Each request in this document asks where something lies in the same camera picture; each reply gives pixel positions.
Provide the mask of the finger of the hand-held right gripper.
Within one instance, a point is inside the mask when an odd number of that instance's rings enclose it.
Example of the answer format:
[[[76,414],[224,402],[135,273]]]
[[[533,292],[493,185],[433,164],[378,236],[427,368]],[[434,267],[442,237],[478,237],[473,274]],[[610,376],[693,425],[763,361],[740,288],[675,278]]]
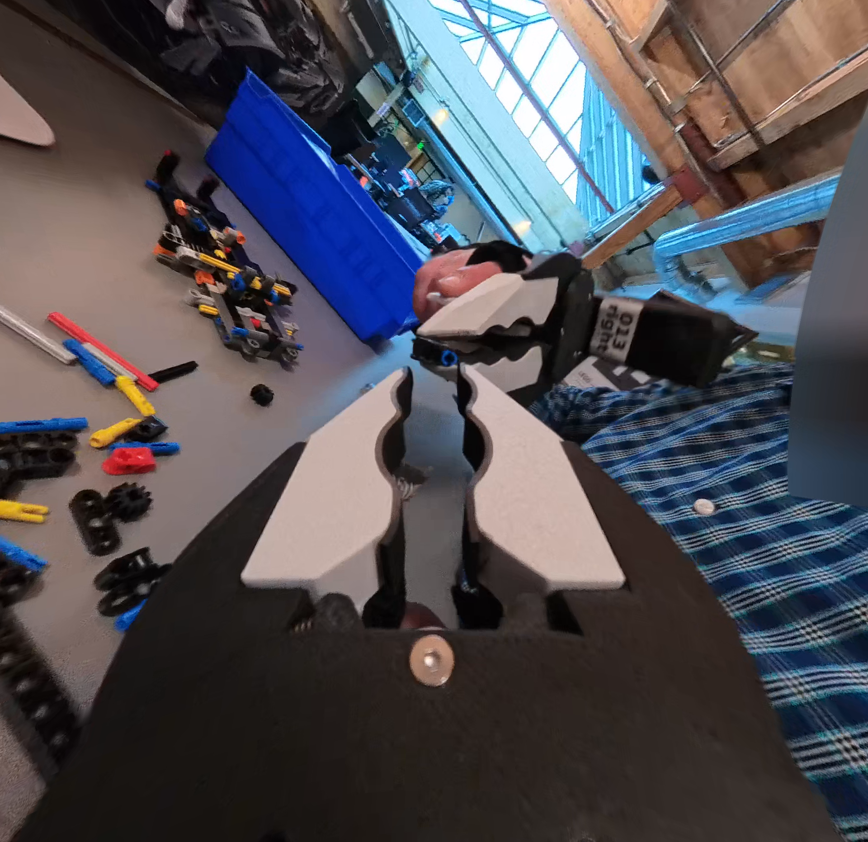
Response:
[[[516,323],[541,326],[552,312],[558,279],[526,279],[497,274],[450,300],[417,329],[425,338],[470,338]]]
[[[484,347],[472,352],[468,366],[519,404],[531,404],[548,391],[543,370],[546,349],[520,344],[505,350]]]

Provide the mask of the large paned window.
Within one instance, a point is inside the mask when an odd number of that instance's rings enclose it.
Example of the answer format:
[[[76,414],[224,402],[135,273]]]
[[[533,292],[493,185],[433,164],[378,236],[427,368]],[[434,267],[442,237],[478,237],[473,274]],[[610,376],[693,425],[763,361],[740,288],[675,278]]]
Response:
[[[645,154],[543,0],[385,0],[411,59],[497,102],[553,207],[596,228],[648,189]]]

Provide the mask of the yellow lego pin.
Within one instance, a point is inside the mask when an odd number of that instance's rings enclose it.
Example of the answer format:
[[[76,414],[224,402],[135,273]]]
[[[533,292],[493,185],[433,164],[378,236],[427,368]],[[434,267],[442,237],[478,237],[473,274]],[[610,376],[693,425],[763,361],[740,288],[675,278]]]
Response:
[[[115,388],[133,404],[141,416],[155,416],[155,406],[139,390],[136,381],[129,376],[117,375],[114,379]]]

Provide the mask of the blue lego pin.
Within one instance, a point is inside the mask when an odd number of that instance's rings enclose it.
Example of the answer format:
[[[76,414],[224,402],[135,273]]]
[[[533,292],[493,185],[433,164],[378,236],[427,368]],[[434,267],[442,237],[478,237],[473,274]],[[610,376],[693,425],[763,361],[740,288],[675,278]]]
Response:
[[[99,384],[105,387],[114,386],[117,374],[103,363],[101,359],[98,359],[85,345],[74,338],[64,339],[61,344]]]

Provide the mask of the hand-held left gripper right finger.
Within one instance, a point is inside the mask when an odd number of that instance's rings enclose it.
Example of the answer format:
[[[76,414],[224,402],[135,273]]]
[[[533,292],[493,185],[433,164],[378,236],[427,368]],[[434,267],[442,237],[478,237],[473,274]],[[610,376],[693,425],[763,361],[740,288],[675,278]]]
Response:
[[[565,441],[468,365],[458,373],[466,493],[461,587],[519,595],[625,587]]]

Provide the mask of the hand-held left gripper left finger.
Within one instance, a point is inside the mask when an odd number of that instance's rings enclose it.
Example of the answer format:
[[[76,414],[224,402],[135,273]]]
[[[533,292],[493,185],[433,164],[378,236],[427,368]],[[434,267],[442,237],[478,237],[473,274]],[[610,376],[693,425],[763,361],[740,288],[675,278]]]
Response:
[[[304,442],[298,462],[241,571],[245,587],[339,594],[358,612],[385,584],[377,554],[401,502],[394,470],[413,375],[400,368]]]

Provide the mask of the long grey lego axle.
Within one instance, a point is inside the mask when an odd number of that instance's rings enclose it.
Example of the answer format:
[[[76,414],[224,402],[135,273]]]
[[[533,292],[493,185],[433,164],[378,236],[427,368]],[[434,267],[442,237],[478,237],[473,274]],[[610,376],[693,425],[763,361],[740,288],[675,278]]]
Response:
[[[56,340],[44,335],[38,328],[32,326],[3,305],[1,306],[1,324],[62,364],[73,365],[78,362],[76,356],[70,350],[59,344]]]

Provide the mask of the wooden beam structure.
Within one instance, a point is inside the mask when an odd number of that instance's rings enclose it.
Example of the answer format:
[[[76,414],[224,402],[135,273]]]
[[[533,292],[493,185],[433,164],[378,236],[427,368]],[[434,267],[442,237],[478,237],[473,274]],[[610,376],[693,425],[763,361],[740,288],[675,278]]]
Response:
[[[542,0],[662,178],[711,218],[842,168],[866,110],[867,0]]]

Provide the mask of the blue plaid shirt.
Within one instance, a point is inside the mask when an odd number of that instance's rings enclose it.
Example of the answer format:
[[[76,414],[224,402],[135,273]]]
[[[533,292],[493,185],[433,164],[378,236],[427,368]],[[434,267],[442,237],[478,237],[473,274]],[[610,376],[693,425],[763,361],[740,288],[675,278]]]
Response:
[[[675,540],[734,620],[800,771],[844,840],[867,839],[867,513],[795,497],[793,363],[700,389],[565,384],[530,411]]]

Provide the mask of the blue black lego axle assembly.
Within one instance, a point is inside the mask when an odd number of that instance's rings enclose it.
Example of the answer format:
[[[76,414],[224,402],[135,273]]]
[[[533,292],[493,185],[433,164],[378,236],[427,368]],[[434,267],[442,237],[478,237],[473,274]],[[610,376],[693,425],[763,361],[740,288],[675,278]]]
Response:
[[[475,348],[457,342],[416,335],[410,356],[419,364],[431,368],[452,368],[466,361]]]

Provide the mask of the blue plastic bin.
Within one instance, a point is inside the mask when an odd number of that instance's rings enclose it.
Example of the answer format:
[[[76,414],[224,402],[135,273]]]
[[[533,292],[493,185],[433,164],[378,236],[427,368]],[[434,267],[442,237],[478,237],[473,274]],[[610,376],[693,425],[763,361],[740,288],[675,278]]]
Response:
[[[252,70],[205,162],[362,341],[418,325],[422,259],[330,146]]]

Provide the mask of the silver ventilation duct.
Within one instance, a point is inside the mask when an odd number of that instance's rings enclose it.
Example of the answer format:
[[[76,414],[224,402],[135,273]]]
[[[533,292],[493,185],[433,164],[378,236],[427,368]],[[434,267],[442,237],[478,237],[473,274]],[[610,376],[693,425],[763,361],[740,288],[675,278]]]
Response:
[[[662,234],[652,249],[660,283],[671,292],[688,291],[697,302],[710,300],[715,291],[706,279],[690,272],[683,260],[685,254],[824,220],[842,173],[842,168],[828,171]]]

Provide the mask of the multicolour lego chassis assembly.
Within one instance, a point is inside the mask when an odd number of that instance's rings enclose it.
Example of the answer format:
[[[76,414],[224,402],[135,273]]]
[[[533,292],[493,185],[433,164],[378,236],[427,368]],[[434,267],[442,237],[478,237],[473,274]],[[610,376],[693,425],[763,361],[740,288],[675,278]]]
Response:
[[[250,259],[244,233],[213,203],[219,180],[207,175],[191,192],[176,178],[179,163],[165,150],[146,181],[166,216],[154,257],[193,280],[186,303],[211,321],[225,348],[292,370],[303,351],[287,316],[295,286]]]

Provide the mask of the pile of small lego pieces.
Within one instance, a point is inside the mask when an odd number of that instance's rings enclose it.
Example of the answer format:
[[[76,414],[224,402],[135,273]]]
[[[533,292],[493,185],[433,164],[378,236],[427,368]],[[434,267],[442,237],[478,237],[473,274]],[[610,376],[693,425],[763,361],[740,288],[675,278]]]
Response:
[[[43,524],[49,507],[12,497],[28,482],[47,481],[66,475],[77,463],[79,436],[89,428],[83,416],[1,424],[1,517],[2,522]],[[103,454],[103,472],[112,478],[127,478],[107,492],[80,489],[68,509],[84,550],[96,558],[109,558],[120,551],[120,526],[143,519],[153,505],[150,491],[129,479],[157,467],[157,457],[179,452],[179,444],[159,438],[167,426],[158,418],[130,418],[94,432],[89,446]],[[3,536],[1,540],[1,598],[7,607],[27,595],[49,567],[48,561]],[[118,631],[126,631],[147,599],[171,569],[158,564],[149,548],[109,558],[94,577],[101,594],[99,615],[113,619]]]

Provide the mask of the cluttered background workbench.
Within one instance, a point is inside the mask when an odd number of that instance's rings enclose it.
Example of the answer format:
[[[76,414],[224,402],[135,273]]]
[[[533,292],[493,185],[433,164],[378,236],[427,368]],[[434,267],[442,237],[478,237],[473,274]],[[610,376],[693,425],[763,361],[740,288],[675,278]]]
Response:
[[[460,182],[458,170],[403,106],[405,93],[376,69],[366,73],[347,106],[348,148],[339,156],[363,189],[422,244],[466,245],[489,239],[488,222]]]

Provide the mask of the dark cloth heap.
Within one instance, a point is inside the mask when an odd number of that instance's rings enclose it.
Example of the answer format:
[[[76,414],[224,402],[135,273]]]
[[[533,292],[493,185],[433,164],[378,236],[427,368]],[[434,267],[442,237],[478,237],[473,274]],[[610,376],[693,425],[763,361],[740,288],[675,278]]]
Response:
[[[315,126],[347,78],[308,0],[69,0],[115,55],[190,109],[222,116],[248,72]]]

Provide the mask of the black lego beam with holes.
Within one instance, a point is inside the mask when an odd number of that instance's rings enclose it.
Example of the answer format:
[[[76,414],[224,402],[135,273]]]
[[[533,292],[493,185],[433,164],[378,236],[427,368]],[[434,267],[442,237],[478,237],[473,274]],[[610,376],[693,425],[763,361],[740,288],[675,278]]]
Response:
[[[10,609],[1,610],[2,717],[44,778],[68,760],[81,735],[73,704]]]

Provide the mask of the short grey lego axle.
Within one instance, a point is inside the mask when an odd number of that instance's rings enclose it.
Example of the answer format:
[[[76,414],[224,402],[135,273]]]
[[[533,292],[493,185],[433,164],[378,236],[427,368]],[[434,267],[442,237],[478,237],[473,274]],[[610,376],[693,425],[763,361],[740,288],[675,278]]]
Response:
[[[95,345],[88,342],[81,342],[81,346],[96,360],[98,360],[109,370],[111,370],[115,376],[125,376],[131,378],[134,382],[137,382],[139,380],[138,375],[135,371],[127,369],[121,362],[111,358],[108,354],[97,348]]]

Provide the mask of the red lego axle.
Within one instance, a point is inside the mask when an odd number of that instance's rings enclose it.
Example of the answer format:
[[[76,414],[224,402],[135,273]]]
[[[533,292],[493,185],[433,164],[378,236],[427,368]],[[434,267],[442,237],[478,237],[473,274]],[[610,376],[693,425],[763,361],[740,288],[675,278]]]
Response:
[[[47,316],[47,321],[81,343],[84,348],[92,350],[96,359],[114,371],[116,375],[132,378],[134,382],[147,392],[155,392],[159,388],[160,384],[153,377],[147,375],[99,339],[93,337],[87,330],[80,327],[70,318],[59,312],[51,312]]]

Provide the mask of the person's right hand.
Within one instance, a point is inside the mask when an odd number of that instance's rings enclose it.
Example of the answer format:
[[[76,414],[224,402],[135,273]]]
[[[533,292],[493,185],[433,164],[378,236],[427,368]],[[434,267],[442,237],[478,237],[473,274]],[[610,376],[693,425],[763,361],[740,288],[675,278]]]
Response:
[[[460,298],[503,272],[522,272],[531,259],[525,249],[504,240],[433,255],[416,273],[413,312],[419,323],[424,323],[447,301]]]

